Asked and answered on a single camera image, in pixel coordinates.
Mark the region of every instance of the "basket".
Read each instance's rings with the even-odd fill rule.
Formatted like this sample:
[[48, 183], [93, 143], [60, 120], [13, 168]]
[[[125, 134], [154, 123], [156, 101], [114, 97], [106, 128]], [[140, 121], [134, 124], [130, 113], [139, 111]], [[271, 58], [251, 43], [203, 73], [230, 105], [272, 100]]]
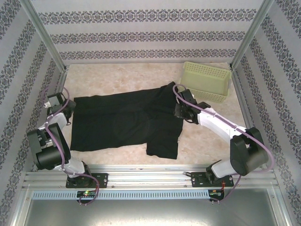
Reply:
[[190, 89], [194, 96], [222, 103], [229, 95], [231, 71], [192, 62], [185, 62], [183, 68], [180, 84]]

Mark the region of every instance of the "marble-patterned surface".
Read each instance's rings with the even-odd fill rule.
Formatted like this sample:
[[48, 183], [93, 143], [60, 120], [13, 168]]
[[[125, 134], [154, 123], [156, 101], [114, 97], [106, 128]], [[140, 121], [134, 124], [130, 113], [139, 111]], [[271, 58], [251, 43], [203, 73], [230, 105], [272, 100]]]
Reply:
[[[206, 65], [228, 69], [226, 63]], [[141, 89], [152, 89], [179, 81], [183, 64], [97, 64], [71, 65], [65, 82], [70, 97], [110, 95]], [[234, 86], [222, 103], [209, 103], [229, 120], [244, 125]], [[71, 143], [71, 127], [63, 128], [67, 143]], [[108, 148], [93, 152], [71, 152], [87, 164], [210, 164], [227, 158], [230, 148], [224, 140], [206, 127], [184, 122], [179, 137], [177, 160], [162, 159], [146, 154], [146, 144]]]

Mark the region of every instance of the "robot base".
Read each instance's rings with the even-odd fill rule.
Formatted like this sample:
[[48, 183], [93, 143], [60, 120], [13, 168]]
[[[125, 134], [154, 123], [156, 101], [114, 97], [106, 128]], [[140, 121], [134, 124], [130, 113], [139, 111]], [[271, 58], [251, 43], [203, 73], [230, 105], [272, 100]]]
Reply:
[[[108, 184], [107, 173], [92, 173], [92, 176], [98, 180], [99, 188], [107, 188], [107, 184]], [[69, 177], [67, 178], [66, 188], [96, 188], [96, 182], [94, 180], [92, 180], [92, 182], [88, 184], [87, 183], [74, 184], [71, 180], [72, 178]]]

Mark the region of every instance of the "purple cable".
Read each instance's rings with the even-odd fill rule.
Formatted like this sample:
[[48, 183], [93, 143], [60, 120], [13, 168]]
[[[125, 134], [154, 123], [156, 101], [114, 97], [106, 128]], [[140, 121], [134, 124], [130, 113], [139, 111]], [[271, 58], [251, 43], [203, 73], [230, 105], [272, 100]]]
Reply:
[[67, 93], [67, 101], [66, 101], [66, 103], [65, 103], [65, 104], [64, 104], [64, 105], [63, 105], [56, 113], [54, 113], [53, 115], [51, 115], [51, 116], [46, 120], [46, 122], [45, 122], [45, 124], [44, 124], [44, 125], [45, 125], [45, 130], [46, 130], [47, 133], [50, 135], [52, 141], [55, 143], [55, 145], [57, 146], [58, 151], [60, 152], [60, 155], [61, 155], [61, 158], [62, 158], [62, 165], [61, 165], [62, 170], [63, 170], [66, 174], [68, 174], [68, 175], [84, 176], [84, 177], [91, 178], [91, 179], [93, 179], [93, 180], [96, 182], [96, 189], [95, 189], [96, 194], [95, 194], [94, 198], [93, 198], [91, 201], [89, 201], [88, 203], [85, 203], [85, 204], [84, 204], [85, 206], [87, 206], [87, 205], [91, 204], [91, 203], [98, 197], [98, 193], [99, 193], [99, 182], [98, 182], [98, 180], [97, 180], [95, 177], [91, 176], [91, 175], [87, 175], [87, 174], [84, 174], [84, 173], [70, 173], [70, 172], [67, 172], [67, 171], [65, 170], [65, 168], [64, 168], [64, 165], [65, 165], [65, 156], [64, 156], [64, 153], [63, 153], [63, 151], [62, 151], [62, 148], [61, 148], [60, 144], [58, 143], [57, 139], [55, 138], [55, 136], [54, 136], [54, 135], [51, 133], [51, 131], [48, 129], [48, 124], [49, 124], [49, 122], [53, 119], [53, 117], [55, 117], [57, 114], [59, 114], [59, 113], [60, 113], [60, 112], [68, 105], [68, 102], [69, 102], [69, 99], [70, 99], [70, 94], [69, 94], [68, 90], [67, 90], [65, 87], [63, 87], [63, 89], [64, 89], [64, 90], [66, 91], [66, 93]]
[[225, 201], [231, 194], [232, 194], [232, 192], [234, 191], [234, 189], [236, 188], [236, 186], [238, 185], [238, 183], [239, 183], [239, 181], [240, 181], [240, 179], [241, 179], [241, 175], [239, 175], [239, 177], [238, 177], [238, 179], [237, 179], [237, 181], [236, 181], [236, 183], [235, 183], [235, 185], [233, 186], [233, 188], [229, 191], [229, 193], [226, 195], [226, 197], [224, 197], [222, 200], [218, 200], [218, 199], [216, 199], [216, 198], [213, 198], [213, 197], [210, 197], [210, 199], [212, 199], [212, 200], [215, 200], [215, 201], [217, 201], [218, 202], [218, 204], [220, 204], [220, 202], [223, 202], [223, 201]]

